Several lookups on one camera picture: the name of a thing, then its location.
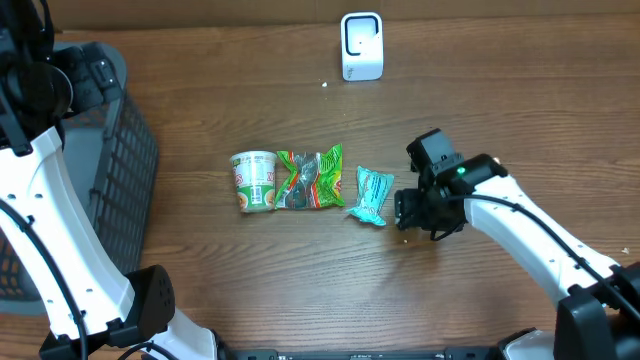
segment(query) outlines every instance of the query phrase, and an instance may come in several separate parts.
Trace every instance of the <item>wooden table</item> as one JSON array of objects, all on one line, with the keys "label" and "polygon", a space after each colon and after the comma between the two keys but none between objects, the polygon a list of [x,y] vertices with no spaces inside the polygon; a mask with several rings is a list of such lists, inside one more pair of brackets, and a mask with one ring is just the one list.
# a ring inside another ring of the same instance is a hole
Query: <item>wooden table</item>
[{"label": "wooden table", "polygon": [[[387,22],[383,78],[352,84],[339,35],[308,25],[59,37],[107,42],[128,61],[161,152],[142,266],[168,270],[199,324],[236,348],[288,351],[494,344],[554,327],[543,291],[470,227],[439,243],[398,232],[391,201],[383,229],[340,208],[241,216],[229,157],[249,149],[342,143],[353,204],[358,165],[395,174],[393,191],[414,187],[404,149],[440,127],[468,157],[499,156],[590,246],[640,259],[640,15]],[[45,317],[0,316],[0,357],[35,357],[47,331]]]}]

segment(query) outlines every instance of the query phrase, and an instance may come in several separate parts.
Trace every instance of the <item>gray trash bin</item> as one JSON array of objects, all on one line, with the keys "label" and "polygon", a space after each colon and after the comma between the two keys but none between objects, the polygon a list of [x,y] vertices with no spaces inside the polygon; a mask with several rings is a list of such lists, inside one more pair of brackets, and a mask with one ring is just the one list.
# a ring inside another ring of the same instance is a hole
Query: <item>gray trash bin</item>
[{"label": "gray trash bin", "polygon": [[[69,45],[56,44],[56,48]],[[64,121],[64,159],[73,188],[107,255],[123,274],[138,269],[158,165],[158,147],[126,93],[120,53],[101,44],[125,95]],[[36,315],[44,304],[0,231],[0,313]]]}]

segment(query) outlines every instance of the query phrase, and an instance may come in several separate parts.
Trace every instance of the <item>plastic packaging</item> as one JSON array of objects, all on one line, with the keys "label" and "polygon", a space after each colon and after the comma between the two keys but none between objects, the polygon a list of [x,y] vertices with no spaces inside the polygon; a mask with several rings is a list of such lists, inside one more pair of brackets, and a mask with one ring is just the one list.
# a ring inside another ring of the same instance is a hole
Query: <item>plastic packaging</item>
[{"label": "plastic packaging", "polygon": [[381,174],[358,166],[358,201],[347,213],[365,223],[385,226],[380,209],[393,185],[393,175]]},{"label": "plastic packaging", "polygon": [[278,209],[308,209],[344,206],[340,196],[342,144],[326,154],[278,151],[278,157],[291,171],[276,196]]}]

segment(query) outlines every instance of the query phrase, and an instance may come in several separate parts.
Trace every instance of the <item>paper cup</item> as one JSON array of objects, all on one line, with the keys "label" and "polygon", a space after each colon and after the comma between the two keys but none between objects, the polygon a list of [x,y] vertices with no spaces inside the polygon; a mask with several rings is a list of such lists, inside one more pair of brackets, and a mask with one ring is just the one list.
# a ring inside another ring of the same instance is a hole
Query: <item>paper cup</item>
[{"label": "paper cup", "polygon": [[247,151],[233,155],[230,161],[240,211],[250,213],[275,209],[276,154]]}]

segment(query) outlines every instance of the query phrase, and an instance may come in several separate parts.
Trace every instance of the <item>green snack bag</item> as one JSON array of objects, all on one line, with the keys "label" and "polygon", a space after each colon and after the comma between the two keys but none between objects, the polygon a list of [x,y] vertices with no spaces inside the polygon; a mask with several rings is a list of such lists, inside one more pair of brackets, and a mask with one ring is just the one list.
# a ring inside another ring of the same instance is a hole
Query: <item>green snack bag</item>
[{"label": "green snack bag", "polygon": [[309,209],[344,206],[342,186],[342,144],[326,154],[278,151],[291,174],[276,195],[277,209]]}]

